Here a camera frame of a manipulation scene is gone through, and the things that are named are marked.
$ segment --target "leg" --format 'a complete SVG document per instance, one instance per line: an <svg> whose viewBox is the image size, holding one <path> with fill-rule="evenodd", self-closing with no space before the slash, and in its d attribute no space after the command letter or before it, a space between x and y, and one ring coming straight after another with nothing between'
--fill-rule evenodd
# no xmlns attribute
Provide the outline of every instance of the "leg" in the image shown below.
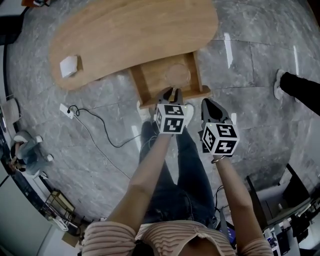
<svg viewBox="0 0 320 256"><path fill-rule="evenodd" d="M297 98L320 116L320 106L317 94L320 84L286 72L281 77L280 88L290 96Z"/></svg>
<svg viewBox="0 0 320 256"><path fill-rule="evenodd" d="M141 150L139 163L146 157L149 150L155 143L158 133L156 132L158 129L156 123L151 123L150 121L145 121L142 125L141 129ZM156 185L154 193L159 189L166 189L175 186L174 181L172 180L171 174L168 170L166 162L163 164L163 168Z"/></svg>
<svg viewBox="0 0 320 256"><path fill-rule="evenodd" d="M18 131L13 137L13 140L15 142L25 142L25 143L27 143L31 139L32 139L31 135L25 130Z"/></svg>
<svg viewBox="0 0 320 256"><path fill-rule="evenodd" d="M31 138L27 143L23 143L15 153L18 159L25 158L31 150L37 145L37 141Z"/></svg>
<svg viewBox="0 0 320 256"><path fill-rule="evenodd" d="M187 128L176 136L178 145L178 186L192 195L200 204L214 212L214 197L208 176L199 158L197 146Z"/></svg>
<svg viewBox="0 0 320 256"><path fill-rule="evenodd" d="M28 175L34 176L38 171L38 174L33 177L36 178L42 174L44 168L48 165L48 162L43 157L38 157L37 160L28 162L25 167L25 172Z"/></svg>

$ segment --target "wire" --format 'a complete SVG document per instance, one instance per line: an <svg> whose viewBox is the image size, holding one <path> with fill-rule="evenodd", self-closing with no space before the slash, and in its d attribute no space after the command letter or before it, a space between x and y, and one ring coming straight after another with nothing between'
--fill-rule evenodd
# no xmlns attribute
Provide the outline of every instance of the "wire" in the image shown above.
<svg viewBox="0 0 320 256"><path fill-rule="evenodd" d="M90 131L88 130L88 128L78 119L78 117L75 117L75 119L77 119L78 120L78 122L80 123L80 124L82 124L82 126L86 129L86 131L89 133L89 135L90 135L90 138L91 138L91 140L93 141L93 144L95 145L95 147L99 150L99 152L110 162L110 164L112 164L113 166L114 166L114 168L116 168L117 170L119 170L124 176L126 176L129 180L130 180L130 178L129 178L129 176L128 175L126 175L122 170L120 170L118 167L116 167L115 165L114 165L114 163L100 150L100 148L97 146L97 144L95 143L95 140L94 140L94 138L92 137L92 135L91 135L91 133L90 133Z"/></svg>
<svg viewBox="0 0 320 256"><path fill-rule="evenodd" d="M109 161L110 164L113 165L114 168L116 168L118 171L120 171L124 176L126 176L126 177L130 180L130 177L129 177L128 175L126 175L126 174L125 174L122 170L120 170L118 167L116 167L116 166L114 165L114 163L100 150L100 148L97 146L94 138L92 137L89 129L79 120L78 117L80 116L80 111L86 111L86 112L88 112L90 115L92 115L92 116L100 119L100 120L102 121L102 123L103 123L104 131L105 131L105 134L106 134L106 137L107 137L108 141L109 141L110 144L111 144L114 148L116 148L116 149L119 149L119 148L123 147L125 144L127 144L127 143L129 143L130 141L134 140L135 138L141 136L141 134L139 134L139 135L137 135L137 136L135 136L135 137L133 137L133 138L131 138L131 139L126 140L125 142L123 142L123 143L120 144L120 145L114 145L114 144L111 142L110 138L109 138L109 134L108 134L108 132L107 132L107 128L106 128L105 121L104 121L100 116L91 113L89 110L87 110L87 109L85 109L85 108L78 108L76 105L71 105L71 106L68 108L68 110L67 110L68 113L70 113L70 109L71 109L72 107L76 108L76 111L75 111L76 117L75 117L75 119L77 119L77 121L86 129L86 131L87 131L88 134L90 135L91 140L93 141L93 144L94 144L95 147L98 149L98 151Z"/></svg>
<svg viewBox="0 0 320 256"><path fill-rule="evenodd" d="M213 196L213 199L215 199L215 206L214 206L214 208L215 208L218 212L220 212L222 209L227 208L227 207L229 206L229 205L226 205L226 206L223 206L222 208L218 208L218 192L221 191L221 190L224 190L224 189L225 189L225 188L224 188L223 185L219 186L218 189L216 190L214 196Z"/></svg>
<svg viewBox="0 0 320 256"><path fill-rule="evenodd" d="M70 109L71 109L72 107L75 107L75 108L76 108L75 115L76 115L77 117L80 116L80 111L86 111L86 112L88 112L90 115L92 115L92 116L100 119L100 120L102 121L102 123L103 123L104 131L105 131L105 134L106 134L106 137L107 137L108 141L109 141L110 144L111 144L114 148L116 148L116 149L119 149L119 148L123 147L125 144L127 144L127 143L129 143L130 141L133 141L135 138L141 136L141 134L139 134L139 135L137 135L137 136L135 136L135 137L133 137L133 138L130 138L130 139L126 140L125 142L123 142L123 143L120 144L120 145L115 145L115 144L113 144L113 143L111 142L111 140L110 140L110 138L109 138L109 134L108 134L108 132L107 132L106 123L105 123L105 121L104 121L100 116L91 113L89 110L87 110L87 109L85 109L85 108L78 108L76 105L71 105L71 106L68 108L68 110L67 110L68 113L70 113Z"/></svg>

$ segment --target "metal rack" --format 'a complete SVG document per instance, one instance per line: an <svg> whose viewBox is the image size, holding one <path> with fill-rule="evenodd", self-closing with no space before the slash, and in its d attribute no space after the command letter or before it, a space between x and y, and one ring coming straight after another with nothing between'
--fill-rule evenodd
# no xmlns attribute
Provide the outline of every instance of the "metal rack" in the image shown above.
<svg viewBox="0 0 320 256"><path fill-rule="evenodd" d="M60 190L54 190L48 196L40 211L53 218L59 216L68 225L74 218L75 207Z"/></svg>

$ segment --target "gray marble floor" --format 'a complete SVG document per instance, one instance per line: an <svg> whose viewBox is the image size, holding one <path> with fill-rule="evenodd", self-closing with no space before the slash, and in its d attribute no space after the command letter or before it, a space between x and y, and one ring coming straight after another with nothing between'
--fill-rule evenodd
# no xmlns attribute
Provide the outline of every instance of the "gray marble floor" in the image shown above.
<svg viewBox="0 0 320 256"><path fill-rule="evenodd" d="M29 10L18 40L8 47L8 84L23 118L19 127L40 134L41 149L51 153L49 182L88 219L108 216L124 195L138 165L139 139L114 149L102 123L87 113L79 119L87 130L59 111L60 103L92 110L105 120L115 144L139 134L142 122L137 96L126 71L94 81L78 91L55 85L48 48L56 28L87 4L87 0L56 0L50 7ZM198 51L203 84L212 98L237 113L241 140L232 162L244 179L250 175L258 189L276 184L290 162L311 191L319 182L319 166L306 154L305 143L314 114L286 96L273 96L275 72L281 68L320 83L320 30L304 0L214 0L219 28L213 40ZM195 106L189 132L200 151L202 99ZM178 179L177 145L173 139L167 164ZM200 153L215 192L221 184L211 156ZM226 204L223 192L219 204Z"/></svg>

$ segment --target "power strip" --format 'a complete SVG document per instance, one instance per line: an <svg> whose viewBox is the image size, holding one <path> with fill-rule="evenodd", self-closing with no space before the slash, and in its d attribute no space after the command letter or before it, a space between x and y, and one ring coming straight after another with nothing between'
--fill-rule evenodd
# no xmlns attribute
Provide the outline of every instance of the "power strip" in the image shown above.
<svg viewBox="0 0 320 256"><path fill-rule="evenodd" d="M69 113L68 113L68 109L69 108L64 104L62 103L60 104L60 111L64 113L68 118L73 119L75 116L75 113L72 110L69 110Z"/></svg>

